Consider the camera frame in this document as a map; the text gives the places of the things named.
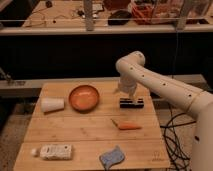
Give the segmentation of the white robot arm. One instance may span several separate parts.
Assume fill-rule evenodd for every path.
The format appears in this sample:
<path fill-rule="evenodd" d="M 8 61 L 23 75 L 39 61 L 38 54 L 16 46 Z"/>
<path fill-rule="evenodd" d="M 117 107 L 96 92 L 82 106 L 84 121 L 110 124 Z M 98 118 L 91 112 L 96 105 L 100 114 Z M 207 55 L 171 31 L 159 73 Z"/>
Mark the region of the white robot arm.
<path fill-rule="evenodd" d="M 191 171 L 213 171 L 213 94 L 144 67 L 145 56 L 134 51 L 116 61 L 118 91 L 131 99 L 137 84 L 164 98 L 196 120 L 190 158 Z"/>

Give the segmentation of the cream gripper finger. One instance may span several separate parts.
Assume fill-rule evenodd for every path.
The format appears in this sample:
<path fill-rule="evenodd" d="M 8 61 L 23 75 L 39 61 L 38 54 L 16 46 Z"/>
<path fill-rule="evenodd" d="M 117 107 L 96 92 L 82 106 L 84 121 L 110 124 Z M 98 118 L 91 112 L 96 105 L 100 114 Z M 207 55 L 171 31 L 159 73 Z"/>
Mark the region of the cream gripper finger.
<path fill-rule="evenodd" d="M 135 96 L 134 93 L 129 93 L 128 96 L 129 96 L 129 99 L 131 99 L 131 100 L 135 100 L 136 99 L 136 96 Z"/>

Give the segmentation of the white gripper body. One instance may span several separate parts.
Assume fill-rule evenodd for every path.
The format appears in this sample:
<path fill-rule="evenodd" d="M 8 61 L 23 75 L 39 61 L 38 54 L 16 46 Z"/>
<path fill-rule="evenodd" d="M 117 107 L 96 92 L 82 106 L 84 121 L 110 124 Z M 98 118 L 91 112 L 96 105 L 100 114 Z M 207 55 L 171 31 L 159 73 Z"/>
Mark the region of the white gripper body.
<path fill-rule="evenodd" d="M 136 91 L 137 83 L 128 78 L 121 77 L 118 82 L 118 89 L 126 94 L 133 95 Z"/>

